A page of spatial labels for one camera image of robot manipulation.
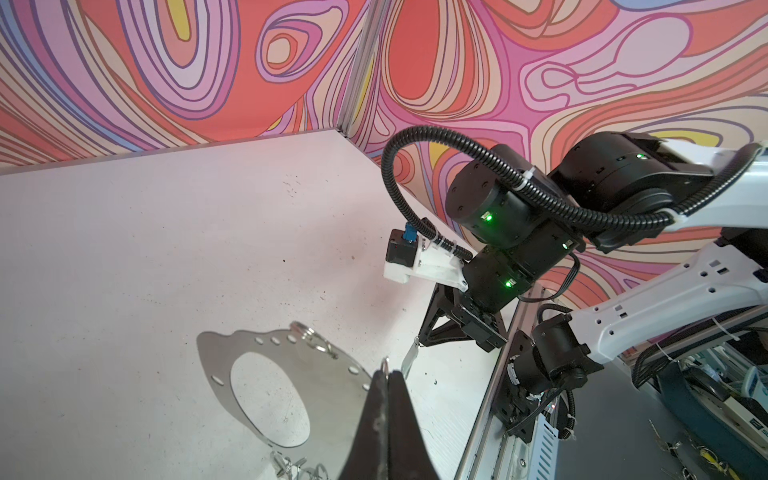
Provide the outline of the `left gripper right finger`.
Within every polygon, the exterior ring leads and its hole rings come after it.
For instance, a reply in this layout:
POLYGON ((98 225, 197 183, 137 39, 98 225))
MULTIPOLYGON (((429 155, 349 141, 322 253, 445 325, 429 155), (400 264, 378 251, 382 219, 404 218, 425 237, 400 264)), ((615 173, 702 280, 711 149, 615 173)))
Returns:
POLYGON ((388 393, 388 478, 394 480, 438 480, 427 452, 410 399, 404 375, 389 374, 388 393))

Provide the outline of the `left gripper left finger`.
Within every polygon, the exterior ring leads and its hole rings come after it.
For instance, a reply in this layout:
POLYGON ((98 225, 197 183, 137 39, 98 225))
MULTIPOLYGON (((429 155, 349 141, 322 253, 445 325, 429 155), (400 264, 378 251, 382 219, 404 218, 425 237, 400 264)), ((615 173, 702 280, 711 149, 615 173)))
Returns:
POLYGON ((372 377, 351 450, 339 478, 387 479, 388 450, 388 377, 378 370, 372 377))

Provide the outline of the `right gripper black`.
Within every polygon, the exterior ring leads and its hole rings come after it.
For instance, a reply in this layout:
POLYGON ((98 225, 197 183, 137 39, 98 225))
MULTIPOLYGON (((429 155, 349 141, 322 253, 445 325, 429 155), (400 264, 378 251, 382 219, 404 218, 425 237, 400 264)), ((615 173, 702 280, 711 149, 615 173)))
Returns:
POLYGON ((500 312, 486 312, 458 289, 436 284, 417 340, 423 347, 472 340, 490 352, 506 345, 507 330, 500 312))

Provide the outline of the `perforated metal ring plate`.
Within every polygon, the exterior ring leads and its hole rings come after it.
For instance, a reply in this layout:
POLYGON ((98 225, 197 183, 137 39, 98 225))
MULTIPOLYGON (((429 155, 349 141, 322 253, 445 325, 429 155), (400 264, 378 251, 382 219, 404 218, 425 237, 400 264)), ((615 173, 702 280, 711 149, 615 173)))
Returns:
POLYGON ((330 479, 346 462, 371 384, 364 367, 334 346, 337 359, 309 347, 290 326, 197 337, 222 407, 272 451, 322 464, 330 479))

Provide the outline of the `silver split keyring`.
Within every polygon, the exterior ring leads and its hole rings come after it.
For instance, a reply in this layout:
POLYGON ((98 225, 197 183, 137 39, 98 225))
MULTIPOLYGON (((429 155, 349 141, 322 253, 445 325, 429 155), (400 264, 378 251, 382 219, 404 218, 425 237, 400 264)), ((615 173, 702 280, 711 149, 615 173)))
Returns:
POLYGON ((297 338, 300 338, 312 349, 324 353, 332 359, 338 358, 337 348, 312 327, 309 327, 301 322, 294 321, 290 324, 290 330, 297 338))

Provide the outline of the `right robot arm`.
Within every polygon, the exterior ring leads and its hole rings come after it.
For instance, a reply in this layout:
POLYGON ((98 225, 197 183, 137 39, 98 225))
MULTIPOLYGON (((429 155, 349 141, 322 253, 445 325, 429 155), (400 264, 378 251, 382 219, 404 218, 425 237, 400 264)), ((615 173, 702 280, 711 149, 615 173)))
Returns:
POLYGON ((646 134, 598 132, 544 173, 509 146, 488 148, 453 130, 413 126, 381 155, 385 189, 406 226, 392 233, 385 274, 435 287, 418 340, 508 345, 497 409, 510 436, 529 439, 537 417, 627 349, 659 335, 767 302, 767 146, 702 147, 646 134), (397 154, 417 143, 469 158, 450 185, 446 210, 481 241, 478 253, 442 235, 400 191, 397 154), (602 253, 686 228, 719 237, 666 273, 610 300, 556 311, 508 343, 502 309, 587 246, 602 253))

